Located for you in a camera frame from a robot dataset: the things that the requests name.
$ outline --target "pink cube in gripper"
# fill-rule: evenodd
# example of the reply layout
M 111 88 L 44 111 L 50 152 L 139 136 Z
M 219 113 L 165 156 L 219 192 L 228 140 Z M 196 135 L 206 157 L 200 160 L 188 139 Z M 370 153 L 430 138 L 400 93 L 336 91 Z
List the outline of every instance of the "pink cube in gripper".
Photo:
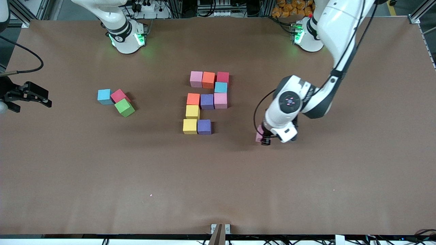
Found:
M 259 132 L 256 132 L 256 142 L 260 142 L 260 140 L 262 139 L 262 135 L 260 135 L 259 133 L 263 134 L 262 125 L 259 125 L 257 127 L 257 131 Z

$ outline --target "purple cube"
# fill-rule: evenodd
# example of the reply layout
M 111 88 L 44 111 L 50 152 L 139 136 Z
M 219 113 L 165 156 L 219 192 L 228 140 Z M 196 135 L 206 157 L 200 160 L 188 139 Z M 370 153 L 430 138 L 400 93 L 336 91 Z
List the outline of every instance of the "purple cube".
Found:
M 200 97 L 200 106 L 202 110 L 213 110 L 214 108 L 214 95 L 206 94 Z
M 212 134 L 212 124 L 210 119 L 199 120 L 197 123 L 197 132 L 199 135 Z

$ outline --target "cyan cube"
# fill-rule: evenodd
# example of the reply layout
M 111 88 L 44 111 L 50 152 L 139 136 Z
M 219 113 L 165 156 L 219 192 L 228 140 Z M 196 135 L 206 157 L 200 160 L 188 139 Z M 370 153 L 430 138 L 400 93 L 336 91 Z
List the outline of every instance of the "cyan cube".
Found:
M 112 99 L 110 98 L 110 95 L 112 94 L 112 91 L 108 89 L 100 89 L 97 93 L 97 100 L 102 105 L 113 105 L 115 104 Z
M 227 93 L 227 83 L 226 82 L 216 82 L 215 83 L 215 93 Z

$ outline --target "brown table surface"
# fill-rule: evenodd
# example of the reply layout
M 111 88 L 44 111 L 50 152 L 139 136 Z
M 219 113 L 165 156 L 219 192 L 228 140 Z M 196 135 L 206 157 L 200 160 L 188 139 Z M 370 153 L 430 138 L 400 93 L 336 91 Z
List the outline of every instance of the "brown table surface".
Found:
M 22 102 L 1 117 L 2 234 L 436 227 L 436 73 L 405 17 L 376 18 L 329 114 L 301 116 L 298 141 L 271 147 L 254 142 L 255 105 L 287 75 L 321 85 L 333 63 L 326 49 L 304 52 L 255 18 L 157 20 L 132 55 L 104 33 L 98 21 L 22 30 L 18 42 L 45 66 L 11 78 L 49 90 L 53 107 Z M 37 65 L 16 48 L 8 70 Z M 191 70 L 231 74 L 230 108 L 201 112 L 211 136 L 182 134 L 187 93 L 211 92 L 189 86 Z M 128 92 L 137 111 L 123 118 L 100 105 L 104 88 Z

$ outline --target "cube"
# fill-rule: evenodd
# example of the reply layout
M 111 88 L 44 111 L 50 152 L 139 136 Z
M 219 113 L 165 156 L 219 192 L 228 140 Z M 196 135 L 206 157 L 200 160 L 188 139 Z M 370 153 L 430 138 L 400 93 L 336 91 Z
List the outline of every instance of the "cube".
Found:
M 214 93 L 215 109 L 227 109 L 227 93 Z
M 200 119 L 200 107 L 197 105 L 187 105 L 186 119 Z
M 212 123 L 211 123 L 210 119 L 199 120 L 197 122 L 197 132 L 199 135 L 212 134 Z
M 200 94 L 188 93 L 187 105 L 200 105 Z
M 110 98 L 112 91 L 110 89 L 100 89 L 97 92 L 97 101 L 102 105 L 113 105 L 114 102 Z
M 216 82 L 215 83 L 215 93 L 227 93 L 227 83 L 226 82 Z
M 203 72 L 203 79 L 201 81 L 203 88 L 214 89 L 215 83 L 215 73 L 214 72 Z
M 183 133 L 197 134 L 197 119 L 183 119 Z
M 228 72 L 218 71 L 217 82 L 227 82 L 230 74 Z
M 124 117 L 128 117 L 130 114 L 135 112 L 133 106 L 125 98 L 115 103 L 115 107 L 118 112 Z
M 201 81 L 203 79 L 203 72 L 202 71 L 191 71 L 191 78 L 189 79 L 189 82 L 191 83 L 191 87 L 193 88 L 201 88 Z
M 214 95 L 213 94 L 201 95 L 200 106 L 202 110 L 213 110 Z
M 259 125 L 257 127 L 257 131 L 258 132 L 256 132 L 256 142 L 260 142 L 260 140 L 262 139 L 262 135 L 260 135 L 259 133 L 263 134 L 262 125 Z
M 115 103 L 120 102 L 122 99 L 126 99 L 128 102 L 131 102 L 130 99 L 126 96 L 126 94 L 121 90 L 118 89 L 117 91 L 113 92 L 110 97 L 113 99 Z

